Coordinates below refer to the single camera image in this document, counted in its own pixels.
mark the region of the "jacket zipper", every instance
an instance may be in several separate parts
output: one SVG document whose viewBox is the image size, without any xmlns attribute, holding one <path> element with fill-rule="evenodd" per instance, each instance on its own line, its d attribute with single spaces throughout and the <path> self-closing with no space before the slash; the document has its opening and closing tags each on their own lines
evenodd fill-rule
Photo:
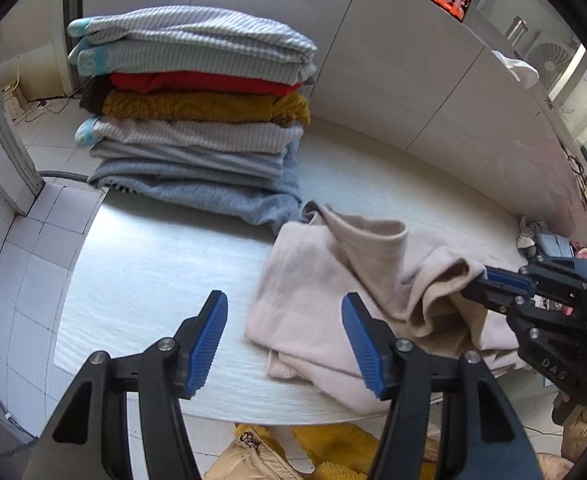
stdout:
<svg viewBox="0 0 587 480">
<path fill-rule="evenodd" d="M 257 467 L 265 476 L 267 476 L 267 478 L 270 478 L 271 480 L 280 480 L 280 476 L 273 471 L 269 464 L 262 460 L 262 457 L 258 454 L 257 447 L 260 443 L 254 440 L 250 431 L 245 431 L 240 435 L 240 443 L 248 449 L 248 452 L 255 460 Z"/>
</svg>

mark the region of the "gray clothing item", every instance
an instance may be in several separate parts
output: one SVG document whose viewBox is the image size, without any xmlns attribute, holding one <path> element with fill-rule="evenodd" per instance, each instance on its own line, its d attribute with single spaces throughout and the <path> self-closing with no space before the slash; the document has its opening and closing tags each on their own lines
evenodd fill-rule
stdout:
<svg viewBox="0 0 587 480">
<path fill-rule="evenodd" d="M 91 45 L 122 39 L 190 44 L 281 63 L 309 62 L 317 51 L 313 41 L 284 23 L 216 7 L 150 7 L 80 18 L 67 31 Z"/>
<path fill-rule="evenodd" d="M 252 225 L 269 224 L 277 235 L 286 222 L 301 218 L 301 202 L 284 193 L 203 180 L 158 180 L 144 175 L 110 175 L 93 186 L 140 193 L 156 200 L 186 205 L 202 211 L 238 216 Z"/>
<path fill-rule="evenodd" d="M 76 144 L 90 146 L 106 137 L 127 144 L 200 146 L 232 153 L 279 153 L 300 140 L 302 126 L 283 128 L 275 123 L 209 123 L 201 121 L 155 121 L 90 118 L 78 128 Z"/>
<path fill-rule="evenodd" d="M 84 76 L 189 70 L 295 85 L 316 71 L 312 62 L 280 63 L 205 46 L 118 40 L 88 47 L 84 40 L 68 55 Z"/>
<path fill-rule="evenodd" d="M 182 148 L 163 144 L 124 144 L 110 139 L 98 142 L 91 148 L 90 154 L 99 158 L 151 158 L 263 178 L 282 176 L 284 159 L 284 151 L 280 153 L 225 153 L 198 146 Z"/>
<path fill-rule="evenodd" d="M 298 185 L 298 158 L 295 156 L 298 146 L 298 142 L 292 142 L 285 148 L 286 154 L 280 178 L 260 178 L 229 171 L 190 166 L 188 164 L 160 162 L 159 160 L 150 160 L 148 158 L 111 158 L 98 164 L 98 167 L 89 177 L 89 183 L 115 174 L 153 176 L 158 180 L 207 180 L 219 184 L 255 187 L 275 193 L 286 193 L 302 203 Z"/>
</svg>

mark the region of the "metal screw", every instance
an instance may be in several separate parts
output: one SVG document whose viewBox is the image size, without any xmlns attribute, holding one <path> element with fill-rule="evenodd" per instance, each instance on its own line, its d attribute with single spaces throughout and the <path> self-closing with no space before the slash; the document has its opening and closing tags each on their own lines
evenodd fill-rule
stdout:
<svg viewBox="0 0 587 480">
<path fill-rule="evenodd" d="M 480 354 L 475 350 L 467 350 L 464 352 L 464 358 L 470 365 L 477 365 L 480 362 Z"/>
<path fill-rule="evenodd" d="M 109 357 L 107 352 L 104 350 L 98 350 L 89 356 L 89 362 L 93 365 L 99 365 L 104 363 L 107 357 Z"/>
<path fill-rule="evenodd" d="M 176 340 L 174 340 L 172 337 L 163 337 L 156 343 L 156 346 L 161 352 L 169 352 L 176 347 Z"/>
<path fill-rule="evenodd" d="M 413 343 L 404 337 L 396 339 L 396 350 L 403 353 L 411 352 L 413 350 Z"/>
</svg>

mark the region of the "white table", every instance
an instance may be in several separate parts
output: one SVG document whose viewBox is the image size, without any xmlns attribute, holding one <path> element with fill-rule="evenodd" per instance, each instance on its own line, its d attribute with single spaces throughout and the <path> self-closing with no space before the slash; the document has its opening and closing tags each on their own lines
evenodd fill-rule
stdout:
<svg viewBox="0 0 587 480">
<path fill-rule="evenodd" d="M 399 150 L 315 121 L 299 154 L 306 200 L 481 238 L 513 268 L 517 222 L 494 203 Z M 138 195 L 109 192 L 76 263 L 55 364 L 75 374 L 91 352 L 141 352 L 173 335 L 212 289 L 228 321 L 205 386 L 185 414 L 263 425 L 321 424 L 356 415 L 301 380 L 264 375 L 266 350 L 243 338 L 244 318 L 275 237 L 250 226 Z"/>
</svg>

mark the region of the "yellow fuzzy clothing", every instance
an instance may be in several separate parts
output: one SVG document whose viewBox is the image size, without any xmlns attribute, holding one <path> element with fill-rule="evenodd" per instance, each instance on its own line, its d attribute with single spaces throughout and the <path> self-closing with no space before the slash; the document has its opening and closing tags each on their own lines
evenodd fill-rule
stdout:
<svg viewBox="0 0 587 480">
<path fill-rule="evenodd" d="M 267 428 L 240 424 L 236 435 L 248 428 L 286 460 L 284 449 Z M 347 422 L 296 426 L 291 431 L 314 466 L 312 473 L 302 474 L 308 480 L 366 480 L 379 443 L 372 434 Z M 423 462 L 420 480 L 433 480 L 434 477 L 435 463 Z"/>
<path fill-rule="evenodd" d="M 112 90 L 102 113 L 118 119 L 160 121 L 215 121 L 219 123 L 309 124 L 307 100 L 298 92 L 273 94 L 224 94 L 217 92 L 155 92 L 136 94 Z"/>
</svg>

